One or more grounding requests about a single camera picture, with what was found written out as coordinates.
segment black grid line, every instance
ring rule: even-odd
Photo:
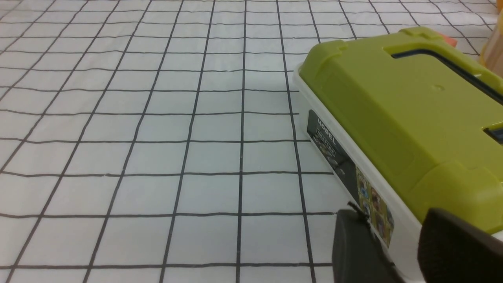
[[[313,1],[313,0],[310,0],[312,3],[323,3],[323,2],[328,2],[328,1]],[[361,0],[361,1],[338,1],[339,3],[368,3],[367,0]],[[379,3],[389,3],[389,4],[397,4],[398,2],[381,2],[379,1]],[[422,4],[422,3],[425,3],[425,2],[409,2],[407,1],[408,4]],[[460,3],[460,4],[480,4],[480,3],[469,3],[469,2],[452,2],[452,1],[435,1],[435,3]],[[64,11],[64,10],[50,10],[50,11],[46,11],[46,10],[30,10],[32,12],[74,12],[74,11]],[[141,9],[132,9],[132,10],[124,10],[124,11],[114,11],[115,13],[126,13],[126,12],[143,12],[144,10],[141,10]],[[103,12],[103,11],[79,11],[79,13],[95,13],[95,12]],[[176,13],[176,11],[147,11],[148,13]],[[183,13],[198,13],[198,14],[204,14],[204,13],[207,13],[209,14],[210,11],[182,11]],[[217,11],[217,12],[214,12],[215,14],[218,14],[218,13],[231,13],[231,14],[243,14],[244,12],[236,12],[236,11]],[[249,14],[274,14],[274,12],[250,12],[250,11],[247,11],[247,13]],[[295,11],[295,12],[292,12],[292,11],[284,11],[284,12],[281,12],[282,14],[302,14],[302,13],[309,13],[307,11]],[[347,14],[358,14],[359,12],[345,12]],[[396,11],[389,11],[389,12],[386,12],[386,13],[403,13],[403,12],[396,12]],[[437,12],[414,12],[416,14],[438,14]],[[28,23],[32,23],[32,22],[1,22],[2,24],[28,24]],[[50,23],[50,24],[60,24],[60,22],[40,22],[40,21],[37,21],[35,20],[34,23]],[[137,23],[136,22],[107,22],[107,24],[121,24],[121,23]],[[150,24],[167,24],[167,23],[156,23],[156,22],[142,22],[142,23],[150,23]],[[78,23],[78,24],[96,24],[96,23]]]
[[[318,43],[321,43],[321,39],[319,37],[319,32],[318,32],[318,27],[316,26],[316,21],[314,20],[314,13],[311,8],[311,2],[312,2],[312,0],[307,0],[307,5],[309,6],[309,13],[311,14],[311,19],[313,20],[313,27],[314,27],[314,31],[316,32],[316,38],[318,39]]]
[[[292,107],[292,98],[290,95],[290,86],[288,83],[288,72],[287,72],[287,67],[286,67],[286,56],[284,54],[285,52],[285,44],[283,42],[283,31],[281,29],[281,14],[280,14],[280,6],[278,0],[276,0],[276,9],[278,12],[278,25],[280,28],[280,39],[281,39],[281,49],[283,51],[283,67],[285,71],[285,83],[286,83],[286,91],[288,94],[288,107],[290,109],[290,121],[292,123],[292,134],[293,134],[293,139],[297,140],[297,133],[295,130],[295,121],[293,119],[293,107]],[[306,201],[305,201],[305,196],[304,196],[304,185],[302,182],[302,173],[301,173],[301,167],[300,167],[300,157],[299,157],[299,149],[297,143],[293,143],[294,149],[295,149],[295,159],[297,161],[297,171],[298,171],[298,177],[299,177],[299,189],[300,189],[300,200],[302,204],[302,212],[306,213]],[[311,238],[309,235],[309,222],[307,219],[307,215],[304,215],[304,228],[305,228],[305,236],[306,236],[306,245],[307,245],[307,256],[309,258],[309,268],[311,271],[311,282],[316,283],[316,274],[314,272],[314,261],[313,261],[313,253],[312,253],[312,248],[311,248]]]
[[[333,266],[330,262],[325,263],[313,263],[314,267],[323,266]],[[237,267],[236,263],[227,262],[213,262],[205,264],[183,264],[183,263],[167,263],[167,264],[140,264],[140,265],[94,265],[93,269],[139,269],[139,268],[168,268],[168,267],[178,267],[178,268],[206,268],[206,267]],[[311,266],[308,262],[294,262],[294,263],[275,263],[275,262],[261,262],[261,263],[248,263],[244,262],[239,265],[239,267],[297,267],[297,266]],[[10,269],[10,266],[0,266],[2,269]],[[53,270],[65,270],[65,269],[87,269],[88,265],[18,265],[17,269],[53,269]]]
[[[484,20],[484,18],[483,18],[483,17],[481,17],[481,16],[480,16],[480,14],[479,14],[479,13],[475,13],[475,12],[474,12],[472,9],[470,9],[470,7],[468,7],[468,6],[466,5],[466,3],[464,3],[463,1],[460,1],[460,2],[461,2],[461,4],[462,4],[462,5],[463,5],[466,9],[468,9],[468,10],[469,10],[472,14],[477,15],[477,16],[478,16],[478,17],[482,20],[482,22],[483,22],[483,23],[487,26],[487,28],[488,28],[488,29],[492,30],[492,27],[491,27],[489,24],[487,24],[487,22]]]
[[[92,112],[77,112],[77,113],[29,113],[23,111],[14,111],[9,109],[0,109],[0,112],[10,112],[16,114],[23,115],[32,115],[32,116],[77,116],[77,115],[90,115]],[[215,112],[215,113],[196,113],[196,116],[211,116],[211,115],[227,115],[227,114],[240,114],[241,112]],[[290,113],[270,113],[270,112],[256,112],[256,111],[245,111],[248,114],[261,114],[261,115],[290,115]],[[95,112],[96,115],[129,115],[129,116],[138,116],[142,115],[142,113],[108,113],[108,112]],[[145,113],[146,116],[190,116],[191,113]]]
[[[9,137],[1,137],[0,140],[17,140],[17,141],[22,141],[21,138],[9,138]],[[43,141],[33,141],[33,140],[27,140],[25,141],[27,144],[52,144],[52,143],[61,143],[61,144],[75,144],[77,143],[76,140],[43,140]],[[130,144],[132,142],[138,143],[138,144],[182,144],[188,142],[188,140],[183,139],[183,140],[81,140],[81,144]],[[307,143],[310,142],[309,139],[273,139],[273,140],[266,140],[266,139],[260,139],[260,140],[201,140],[201,139],[192,139],[190,142],[193,143],[221,143],[221,144],[257,144],[257,143],[285,143],[285,142],[300,142],[300,143]]]
[[[149,174],[149,173],[132,173],[132,174],[21,174],[5,171],[3,174],[36,178],[36,177],[133,177],[133,176],[145,176],[145,177],[172,177],[172,176],[182,176],[182,175],[193,175],[193,176],[235,176],[239,174],[243,175],[261,175],[261,174],[299,174],[298,171],[253,171],[253,172],[217,172],[217,173],[202,173],[202,172],[184,172],[183,174],[172,173],[172,174]],[[302,171],[303,175],[333,175],[333,172],[323,172],[323,171]]]
[[[71,92],[71,91],[84,91],[84,92],[103,92],[105,90],[102,89],[96,89],[96,90],[87,90],[87,89],[65,89],[65,90],[39,90],[39,89],[34,89],[34,88],[24,88],[24,87],[13,87],[13,89],[20,89],[20,90],[31,90],[31,91],[38,91],[38,92]],[[245,89],[246,91],[256,91],[256,92],[271,92],[271,93],[284,93],[285,91],[283,90],[267,90],[267,89]],[[113,92],[149,92],[150,90],[131,90],[131,89],[107,89],[107,91],[113,91]],[[201,92],[215,92],[215,93],[223,93],[223,92],[239,92],[241,89],[231,89],[231,90],[201,90]],[[155,92],[193,92],[195,93],[196,91],[194,90],[156,90]]]
[[[143,19],[143,17],[145,16],[145,13],[146,13],[146,11],[148,10],[148,7],[150,6],[150,4],[151,4],[151,3],[152,3],[152,0],[150,0],[150,1],[148,2],[147,7],[145,8],[145,11],[143,12],[143,14],[142,14],[142,16],[141,16],[141,18],[140,18],[140,21],[141,21],[141,19]],[[135,28],[134,28],[134,31],[133,31],[133,33],[131,34],[131,36],[130,36],[130,38],[129,38],[129,41],[127,42],[126,47],[125,47],[125,49],[124,49],[124,50],[127,50],[127,48],[129,47],[129,44],[131,43],[131,40],[133,39],[133,35],[134,35],[134,33],[138,30],[138,26],[140,25],[140,21],[138,21],[138,23],[136,24],[136,26],[135,26]],[[121,62],[122,62],[122,59],[124,58],[125,54],[126,54],[126,53],[125,53],[125,52],[123,52],[123,53],[122,53],[122,55],[121,55],[121,57],[120,57],[120,59],[119,59],[119,61],[117,62],[116,68],[115,68],[115,70],[114,70],[114,72],[113,72],[112,76],[110,77],[110,79],[109,79],[109,81],[108,81],[108,83],[107,83],[107,86],[105,87],[105,90],[104,90],[104,91],[103,91],[103,93],[101,94],[101,97],[98,99],[98,102],[96,103],[96,105],[95,105],[95,107],[94,107],[94,109],[93,109],[93,112],[95,112],[95,111],[97,110],[97,108],[98,108],[98,106],[99,106],[99,104],[100,104],[101,100],[103,99],[103,97],[104,97],[104,95],[105,95],[105,93],[106,93],[106,91],[107,91],[108,86],[110,85],[110,83],[111,83],[111,82],[112,82],[112,80],[114,79],[115,74],[117,73],[117,69],[119,68],[119,66],[120,66],[120,64],[121,64]],[[86,131],[86,129],[87,129],[87,126],[89,125],[89,123],[90,123],[90,121],[91,121],[91,119],[92,119],[93,115],[94,115],[94,114],[92,113],[92,114],[89,116],[89,119],[87,120],[87,122],[86,122],[85,126],[84,126],[84,127],[83,127],[83,129],[82,129],[82,132],[80,133],[80,136],[79,136],[79,138],[78,138],[78,141],[81,141],[81,140],[82,140],[82,137],[83,137],[83,135],[84,135],[84,133],[85,133],[85,131]],[[135,138],[137,137],[137,135],[138,135],[138,128],[136,129]],[[128,157],[131,155],[131,151],[133,150],[133,144],[134,144],[134,140],[133,140],[133,142],[131,143],[131,147],[130,147],[130,149],[129,149]],[[78,142],[77,142],[77,145],[75,145],[75,147],[74,147],[74,149],[73,149],[73,151],[72,151],[72,153],[71,153],[71,155],[70,155],[70,158],[68,159],[68,162],[67,162],[67,163],[66,163],[66,165],[65,165],[65,169],[63,169],[63,173],[66,171],[66,169],[68,168],[69,164],[71,163],[71,160],[72,160],[72,158],[73,158],[73,156],[74,156],[74,154],[75,154],[75,152],[76,152],[76,150],[77,150],[77,147],[78,147]],[[125,168],[125,167],[126,167],[126,165],[127,165],[127,160],[129,159],[128,157],[126,158],[126,162],[125,162],[125,164],[124,164],[124,168]],[[107,215],[109,215],[109,214],[110,214],[110,212],[111,212],[111,210],[112,210],[112,206],[113,206],[113,203],[114,203],[114,199],[115,199],[115,196],[117,195],[117,190],[118,190],[118,188],[119,188],[119,186],[120,186],[120,183],[121,183],[120,181],[121,181],[121,180],[122,180],[122,178],[119,178],[119,181],[117,182],[116,188],[115,188],[115,190],[114,190],[114,194],[113,194],[113,196],[112,196],[112,198],[111,198],[111,200],[110,200],[110,205],[109,205],[109,207],[108,207]],[[102,225],[102,227],[101,227],[100,234],[98,235],[98,239],[97,239],[97,241],[96,241],[95,248],[94,248],[93,253],[92,253],[92,255],[91,255],[91,259],[90,259],[90,262],[89,262],[89,268],[87,269],[86,274],[85,274],[85,276],[84,276],[84,279],[83,279],[83,281],[82,281],[83,283],[86,283],[86,282],[88,281],[88,279],[89,279],[89,275],[91,274],[91,269],[92,269],[92,266],[93,266],[93,264],[94,264],[94,261],[95,261],[95,258],[96,258],[96,254],[97,254],[97,252],[98,252],[98,249],[99,249],[99,246],[100,246],[101,239],[103,238],[103,234],[104,234],[104,232],[105,232],[105,228],[106,228],[106,226],[107,226],[108,219],[109,219],[108,217],[105,217],[105,219],[104,219],[104,221],[103,221],[103,225]]]
[[[361,26],[380,26],[379,24],[354,24],[354,23],[348,23],[348,24],[332,24],[332,26],[345,26],[345,25],[361,25]],[[415,25],[411,24],[400,24],[401,26],[410,26],[413,27]],[[444,25],[444,24],[435,24],[432,26],[440,26],[440,27],[470,27],[470,26],[477,26],[477,27],[485,27],[485,24],[469,24],[469,25]],[[121,37],[130,37],[131,35],[118,35],[118,36],[99,36],[98,38],[121,38]],[[135,35],[134,37],[141,37],[141,38],[159,38],[159,39],[168,39],[167,37],[164,36],[143,36],[143,35]],[[17,38],[17,36],[0,36],[0,38]],[[37,39],[42,39],[42,38],[55,38],[52,36],[27,36],[24,38],[37,38]],[[94,38],[94,36],[59,36],[59,38]],[[176,39],[206,39],[204,36],[173,36],[172,38]],[[315,36],[312,37],[283,37],[283,39],[309,39],[309,38],[316,38]],[[219,37],[219,36],[211,36],[210,39],[243,39],[242,37]],[[279,37],[247,37],[247,39],[280,39]],[[353,39],[353,37],[339,37],[339,39]]]
[[[86,0],[86,2],[82,5],[82,7],[81,7],[80,9],[82,10],[82,9],[84,8],[84,6],[85,6],[85,5],[87,5],[87,3],[88,3],[88,2],[89,2],[89,0]],[[116,3],[116,5],[114,6],[114,9],[113,9],[113,10],[115,10],[115,8],[116,8],[118,5],[119,5],[119,1],[117,1],[117,3]],[[104,26],[105,26],[105,23],[103,23],[103,25],[101,26],[100,30],[97,32],[97,34],[96,34],[96,35],[98,35],[98,33],[101,31],[101,29],[102,29]],[[94,42],[94,39],[91,41],[91,43],[89,44],[89,46],[88,46],[88,48],[87,48],[87,49],[89,49],[89,48],[91,47],[92,43]],[[79,60],[79,61],[75,64],[75,67],[74,67],[74,69],[73,69],[73,70],[75,70],[75,69],[77,68],[77,65],[80,63],[80,61],[82,60],[82,58],[84,57],[84,55],[85,55],[85,52],[84,52],[84,54],[82,54],[82,56],[81,56],[80,60]],[[68,80],[70,79],[70,76],[71,76],[71,74],[72,74],[72,73],[73,73],[73,72],[71,72],[71,73],[68,75],[68,77],[66,78],[66,81],[65,81],[65,82],[63,83],[63,85],[61,86],[61,89],[62,89],[62,88],[64,87],[64,85],[68,82]],[[58,94],[59,94],[59,92],[58,92],[58,93],[54,96],[54,98],[53,98],[53,99],[52,99],[52,101],[49,103],[49,105],[46,107],[46,109],[44,110],[44,112],[47,112],[47,110],[49,109],[50,105],[54,102],[54,100],[56,99],[56,97],[58,96]],[[28,132],[28,134],[26,135],[26,137],[24,138],[24,140],[23,140],[22,142],[20,142],[20,143],[19,143],[19,145],[16,147],[16,149],[15,149],[15,150],[14,150],[14,152],[11,154],[11,156],[9,156],[9,158],[7,159],[7,161],[5,162],[5,164],[2,166],[2,168],[0,168],[0,174],[5,173],[5,168],[7,167],[7,165],[9,164],[9,162],[12,160],[12,158],[14,157],[14,155],[17,153],[17,151],[18,151],[18,150],[21,148],[21,146],[24,144],[24,142],[25,142],[25,141],[29,138],[29,136],[31,135],[31,133],[33,133],[33,130],[34,130],[34,129],[35,129],[35,127],[38,125],[38,123],[42,120],[42,117],[43,117],[43,115],[41,115],[41,116],[40,116],[40,118],[39,118],[39,119],[35,122],[34,126],[30,129],[30,131]],[[73,151],[72,155],[74,154],[74,152],[75,152],[75,150],[76,150],[76,148],[77,148],[77,147],[78,147],[78,143],[75,145],[75,148],[74,148],[74,151]],[[65,169],[63,169],[63,172],[62,172],[62,174],[61,174],[61,175],[63,175],[63,174],[64,174],[64,172],[66,171],[66,168],[68,167],[68,164],[69,164],[69,161],[68,161],[68,163],[66,164]],[[42,215],[42,214],[44,214],[44,213],[45,213],[45,211],[47,210],[47,208],[49,207],[49,203],[51,202],[52,197],[53,197],[53,196],[54,196],[54,194],[56,193],[56,190],[57,190],[57,188],[58,188],[58,186],[59,186],[59,184],[60,184],[61,180],[62,180],[62,177],[59,177],[59,179],[58,179],[58,181],[56,182],[56,184],[55,184],[55,186],[54,186],[53,190],[51,191],[51,194],[49,195],[49,197],[48,197],[48,199],[47,199],[47,201],[46,201],[46,203],[45,203],[44,207],[42,208],[42,211],[41,211],[41,213],[40,213],[41,215]],[[12,276],[13,276],[13,274],[14,274],[15,270],[16,270],[16,265],[18,265],[18,264],[19,264],[19,262],[20,262],[20,260],[21,260],[21,257],[23,256],[23,254],[24,254],[24,252],[25,252],[26,248],[28,247],[28,244],[30,243],[30,240],[32,239],[33,235],[35,234],[35,231],[37,230],[37,227],[39,226],[39,224],[40,224],[40,221],[41,221],[41,220],[42,220],[41,218],[37,218],[37,221],[35,222],[35,224],[34,224],[34,226],[33,226],[32,230],[31,230],[30,234],[28,235],[28,238],[26,239],[26,241],[25,241],[25,243],[24,243],[24,245],[23,245],[23,247],[22,247],[21,251],[19,252],[18,257],[16,258],[16,261],[15,261],[15,263],[14,263],[14,266],[12,267],[11,271],[9,272],[9,275],[8,275],[8,277],[7,277],[7,280],[6,280],[6,283],[9,283],[9,282],[11,281]]]
[[[190,217],[211,217],[211,216],[235,216],[235,217],[252,217],[252,216],[326,216],[335,215],[331,211],[320,211],[320,212],[308,212],[308,213],[176,213],[176,214],[111,214],[111,215],[11,215],[0,213],[0,217],[12,218],[12,219],[26,219],[26,218],[51,218],[51,219],[62,219],[62,218],[165,218],[174,216],[190,216]]]
[[[243,157],[244,157],[244,99],[245,99],[245,67],[246,67],[246,0],[244,1],[244,28],[243,28],[243,68],[242,68],[242,92],[241,92],[241,125],[239,145],[239,192],[237,201],[237,241],[236,241],[236,283],[241,281],[241,233],[243,213]]]
[[[380,24],[370,24],[371,26],[381,26]],[[487,37],[484,36],[450,36],[452,38],[468,38],[468,39],[486,39]],[[317,37],[296,37],[298,39],[316,39]],[[336,40],[337,38],[331,38],[331,37],[320,37],[320,39],[333,39]],[[17,51],[17,50],[6,50],[4,53],[27,53],[27,54],[42,54],[42,52],[34,52],[34,51]],[[114,52],[123,52],[123,50],[109,50],[109,51],[102,51],[102,52],[87,52],[87,54],[105,54],[105,53],[114,53]],[[82,54],[82,52],[47,52],[47,54]],[[163,54],[163,52],[141,52],[141,51],[127,51],[126,54]],[[202,52],[167,52],[166,54],[200,54],[202,55]],[[215,55],[215,54],[222,54],[222,55],[241,55],[243,54],[242,52],[208,52],[208,55]],[[281,52],[250,52],[247,51],[246,54],[282,54]],[[285,52],[285,55],[307,55],[306,52]]]
[[[180,178],[178,180],[177,195],[176,195],[176,198],[175,198],[175,205],[173,207],[173,214],[177,213],[178,205],[179,205],[179,202],[180,202],[180,194],[182,192],[183,176],[185,174],[185,166],[187,165],[187,157],[189,155],[190,139],[192,137],[192,129],[193,129],[194,120],[195,120],[195,117],[196,117],[195,114],[196,114],[196,110],[197,110],[197,103],[199,101],[199,94],[201,92],[201,83],[202,83],[203,74],[204,74],[204,63],[206,61],[206,52],[208,51],[208,43],[210,41],[210,32],[211,32],[211,25],[212,25],[211,22],[213,20],[213,12],[215,11],[215,3],[216,3],[216,0],[213,0],[213,4],[211,6],[210,20],[209,20],[209,24],[208,24],[208,34],[206,36],[206,44],[204,46],[204,54],[203,54],[203,59],[202,59],[202,62],[201,62],[201,72],[199,74],[199,81],[198,81],[198,84],[197,84],[196,98],[194,100],[194,109],[192,111],[192,116],[191,116],[191,120],[190,120],[190,124],[189,124],[189,133],[187,135],[187,144],[185,146],[184,159],[182,161],[182,169],[181,169],[181,172],[180,172]],[[171,241],[172,241],[172,238],[173,238],[173,230],[175,228],[175,219],[176,219],[176,217],[174,217],[174,216],[171,218],[170,231],[168,233],[168,237],[167,237],[167,241],[166,241],[166,249],[164,251],[164,257],[163,257],[163,260],[162,260],[163,264],[165,264],[167,262],[167,257],[170,254],[170,246],[171,246]],[[163,267],[161,269],[159,283],[163,283],[163,281],[164,281],[164,274],[165,274],[165,267]]]
[[[21,1],[18,1],[18,3],[12,7],[10,10],[0,10],[0,11],[7,11],[3,16],[0,17],[0,22],[4,19],[5,16],[7,16],[10,12],[14,11],[19,5],[21,4]]]
[[[386,30],[386,33],[387,33],[387,34],[389,34],[389,29],[388,29],[388,27],[386,27],[386,25],[385,25],[385,24],[384,24],[384,22],[382,21],[381,15],[377,12],[376,7],[374,6],[374,4],[372,3],[372,1],[371,1],[371,0],[368,0],[368,1],[369,1],[370,5],[372,6],[372,9],[374,9],[375,13],[377,14],[377,17],[379,18],[379,21],[381,22],[381,25],[382,25],[382,26],[384,27],[384,29]]]
[[[22,1],[19,1],[18,4],[12,9],[10,10],[10,12],[14,11],[20,4],[21,4]],[[33,22],[28,22],[26,24],[29,24],[28,27],[21,33],[21,35],[16,38],[13,42],[11,42],[7,47],[6,49],[8,49],[9,47],[11,47],[14,43],[16,43],[21,37],[23,37],[25,35],[25,33],[33,26],[33,24],[38,21],[44,14],[45,12],[47,12],[47,10],[49,10],[49,8],[51,8],[51,6],[56,2],[56,0],[53,0],[51,2],[51,4],[45,9],[42,11],[42,13],[37,17],[36,20],[34,20]],[[3,15],[1,18],[0,18],[0,22],[2,21],[2,19],[7,15]]]

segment black plastic object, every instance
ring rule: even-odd
[[[491,138],[497,141],[500,145],[503,145],[503,128],[491,130],[489,128],[484,129],[484,132],[488,134]]]
[[[402,283],[370,231],[367,219],[354,210],[337,212],[332,251],[336,283]]]
[[[423,222],[417,260],[427,283],[503,282],[503,243],[440,208]]]

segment white plastic container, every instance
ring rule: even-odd
[[[387,252],[390,260],[396,265],[398,273],[406,282],[425,282],[417,262],[417,246],[421,224],[356,143],[346,133],[343,127],[334,119],[318,97],[315,96],[299,76],[300,67],[301,65],[294,71],[293,82],[300,91],[296,97],[294,97],[294,103],[300,111],[302,129],[304,129],[304,131],[307,130],[309,111],[313,110],[318,118],[322,120],[324,126],[331,132],[350,156],[356,167],[363,173],[367,181],[375,188],[381,199],[391,211],[394,219],[394,229],[389,241],[389,246],[387,246],[385,241],[379,236],[379,233],[374,227],[372,227],[372,229],[381,240],[384,251]],[[347,193],[350,199],[353,200],[354,198],[351,194],[349,192]]]

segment box handle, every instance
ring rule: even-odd
[[[449,59],[445,58],[444,56],[438,54],[435,51],[432,51],[429,49],[424,49],[424,48],[413,49],[413,50],[409,50],[409,51],[405,51],[405,52],[392,54],[391,57],[393,57],[395,59],[399,59],[399,58],[404,58],[404,57],[409,57],[409,56],[414,56],[414,55],[419,55],[419,54],[430,55],[430,56],[435,57],[440,62],[442,62],[444,65],[449,67],[452,71],[457,73],[464,80],[466,80],[471,85],[476,87],[478,90],[480,90],[481,92],[485,93],[487,96],[491,97],[496,102],[503,105],[503,96],[499,92],[497,92],[492,87],[488,86],[486,83],[484,83],[483,81],[478,79],[476,76],[470,74],[465,69],[461,68],[460,66],[456,65],[454,62],[450,61]]]

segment colorful sticker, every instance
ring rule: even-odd
[[[395,226],[391,211],[358,167],[356,168],[356,179],[360,208],[369,216],[372,226],[389,247]]]

